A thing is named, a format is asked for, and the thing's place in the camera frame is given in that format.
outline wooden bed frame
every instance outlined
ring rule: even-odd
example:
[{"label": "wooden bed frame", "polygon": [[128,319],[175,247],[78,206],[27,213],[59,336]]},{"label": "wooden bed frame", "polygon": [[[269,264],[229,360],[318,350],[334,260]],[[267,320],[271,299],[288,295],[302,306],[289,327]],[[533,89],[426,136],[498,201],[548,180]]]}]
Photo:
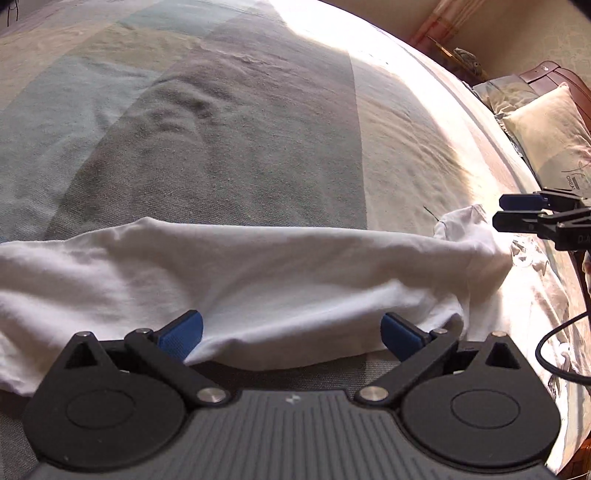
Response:
[{"label": "wooden bed frame", "polygon": [[[554,90],[563,82],[569,84],[570,93],[574,102],[577,104],[579,112],[583,117],[587,129],[591,131],[591,90],[585,85],[584,81],[571,70],[562,68],[554,61],[546,60],[540,63],[536,68],[522,73],[520,77],[530,84],[538,95],[543,95]],[[570,258],[577,271],[579,284],[583,291],[585,305],[591,310],[591,297],[587,292],[587,285],[583,274],[584,251],[572,252]],[[579,450],[574,454],[571,461],[562,469],[559,478],[569,479],[578,475],[585,475],[591,470],[591,436],[585,440]]]},{"label": "wooden bed frame", "polygon": [[[523,81],[529,83],[530,87],[532,87],[538,95],[551,92],[563,82],[568,83],[570,93],[573,96],[574,102],[577,104],[579,112],[583,117],[583,121],[585,122],[585,125],[587,125],[587,129],[591,131],[591,90],[575,72],[562,68],[554,61],[546,60],[540,63],[536,68],[522,73],[520,77]],[[589,297],[589,293],[587,292],[587,284],[585,282],[585,275],[582,268],[584,255],[584,251],[572,252],[570,258],[577,271],[579,284],[585,299],[585,306],[587,307],[587,310],[591,310],[591,297]]]}]

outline wall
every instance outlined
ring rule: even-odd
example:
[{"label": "wall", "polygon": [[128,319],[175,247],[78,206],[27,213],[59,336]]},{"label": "wall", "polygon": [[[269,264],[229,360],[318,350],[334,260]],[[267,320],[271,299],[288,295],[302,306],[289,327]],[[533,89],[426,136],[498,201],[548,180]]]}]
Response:
[{"label": "wall", "polygon": [[488,0],[448,47],[471,51],[491,77],[554,60],[591,86],[591,22],[568,0]]},{"label": "wall", "polygon": [[410,39],[439,3],[439,0],[324,1],[347,10],[402,40]]}]

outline metal screw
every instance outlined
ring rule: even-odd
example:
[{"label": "metal screw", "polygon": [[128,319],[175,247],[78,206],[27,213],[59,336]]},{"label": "metal screw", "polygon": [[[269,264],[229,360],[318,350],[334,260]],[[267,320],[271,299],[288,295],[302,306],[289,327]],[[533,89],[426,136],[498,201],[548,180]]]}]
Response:
[{"label": "metal screw", "polygon": [[359,396],[367,401],[382,401],[388,398],[388,390],[370,385],[359,390]]},{"label": "metal screw", "polygon": [[197,393],[197,398],[205,403],[220,403],[226,399],[226,392],[218,387],[202,388]]}]

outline blue gripper pad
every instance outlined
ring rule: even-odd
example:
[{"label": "blue gripper pad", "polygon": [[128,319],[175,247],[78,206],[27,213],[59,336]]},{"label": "blue gripper pad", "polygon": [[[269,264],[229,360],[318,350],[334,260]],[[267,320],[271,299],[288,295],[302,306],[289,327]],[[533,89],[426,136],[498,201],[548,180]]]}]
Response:
[{"label": "blue gripper pad", "polygon": [[203,337],[203,317],[197,310],[189,310],[155,334],[158,347],[182,361]]},{"label": "blue gripper pad", "polygon": [[501,195],[499,206],[503,210],[542,210],[548,208],[548,201],[538,193]]},{"label": "blue gripper pad", "polygon": [[393,312],[382,317],[379,326],[382,342],[396,358],[404,362],[431,341],[428,333]]}]

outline bed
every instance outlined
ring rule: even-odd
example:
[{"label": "bed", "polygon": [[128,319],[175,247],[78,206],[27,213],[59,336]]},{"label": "bed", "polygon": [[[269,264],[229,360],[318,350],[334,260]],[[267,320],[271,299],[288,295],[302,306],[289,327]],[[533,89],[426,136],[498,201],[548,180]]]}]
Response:
[{"label": "bed", "polygon": [[[432,236],[447,212],[477,203],[492,216],[501,194],[539,188],[465,85],[315,0],[53,2],[0,35],[0,86],[7,245],[61,241],[143,217]],[[569,256],[539,246],[558,283],[523,292],[505,285],[497,299],[504,329],[522,339],[528,358],[535,339],[518,333],[512,294],[548,312],[541,330],[585,308]],[[0,314],[3,345],[14,344],[18,325]],[[585,365],[589,326],[569,335]],[[10,360],[6,347],[2,354]],[[198,368],[230,389],[351,393],[395,363],[378,352],[273,372]],[[556,388],[563,431],[554,470],[591,429],[586,390]],[[35,463],[20,428],[25,403],[2,393],[2,480]]]}]

